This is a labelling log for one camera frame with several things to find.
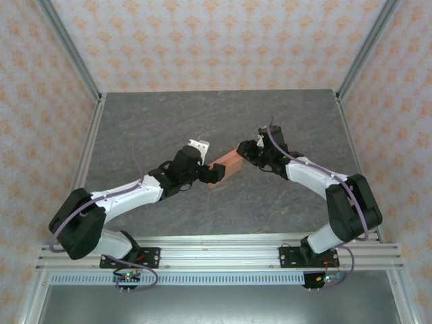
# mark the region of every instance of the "wooden block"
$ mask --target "wooden block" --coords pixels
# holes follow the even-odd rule
[[[239,172],[242,169],[243,166],[243,158],[237,154],[236,150],[229,152],[228,154],[225,154],[224,156],[218,158],[218,160],[210,163],[210,169],[213,168],[213,164],[218,163],[225,166],[225,176],[223,179],[215,184],[209,184],[210,188],[213,188],[214,186],[217,186],[225,179],[228,179],[230,176],[235,174],[236,172]]]

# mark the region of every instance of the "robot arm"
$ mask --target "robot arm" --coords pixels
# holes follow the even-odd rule
[[[215,164],[210,170],[204,164],[208,149],[208,142],[190,140],[173,161],[162,163],[142,180],[102,192],[74,190],[50,222],[49,230],[54,234],[69,215],[93,201],[64,227],[57,237],[59,243],[74,260],[93,252],[134,262],[140,247],[133,238],[124,231],[113,232],[103,226],[126,211],[169,198],[196,180],[213,184],[220,181],[225,166]]]
[[[352,206],[348,193],[336,177],[351,189],[361,207],[367,228],[371,229],[381,224],[381,212],[365,177],[360,174],[349,177],[326,170],[329,175],[311,167],[312,162],[302,154],[288,152],[288,146],[279,126],[271,126],[270,131],[275,143],[297,161],[287,158],[275,148],[267,128],[259,129],[258,141],[241,142],[237,153],[260,169],[269,166],[273,173],[286,180],[302,184],[327,201],[329,223],[301,241],[300,252],[306,263],[311,264],[314,258],[319,258],[320,254],[330,248],[349,242],[364,233],[359,215]]]

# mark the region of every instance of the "gray tabletop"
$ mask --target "gray tabletop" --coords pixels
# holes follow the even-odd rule
[[[132,143],[144,126],[165,124],[187,138],[211,143],[207,162],[256,139],[271,115],[288,148],[328,169],[356,173],[356,165],[330,90],[252,90],[108,94],[86,180],[88,191],[139,178]],[[145,131],[138,156],[145,171],[173,159],[184,141],[165,130]],[[325,201],[300,184],[242,170],[210,189],[195,182],[156,204],[129,211],[111,230],[133,236],[313,232],[327,222]]]

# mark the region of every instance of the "patterned wallpaper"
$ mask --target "patterned wallpaper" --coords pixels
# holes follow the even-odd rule
[[[385,0],[53,0],[103,92],[337,89]]]
[[[432,320],[432,6],[402,0],[344,103],[362,170]]]
[[[35,0],[0,1],[0,322],[17,323],[93,100]]]

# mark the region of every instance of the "ventilation slot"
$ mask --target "ventilation slot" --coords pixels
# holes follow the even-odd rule
[[[51,285],[56,286],[112,286],[117,279],[112,273],[53,273]],[[141,273],[138,285],[152,284],[151,273]],[[161,273],[160,286],[251,286],[251,285],[298,285],[304,284],[302,272],[283,273]]]

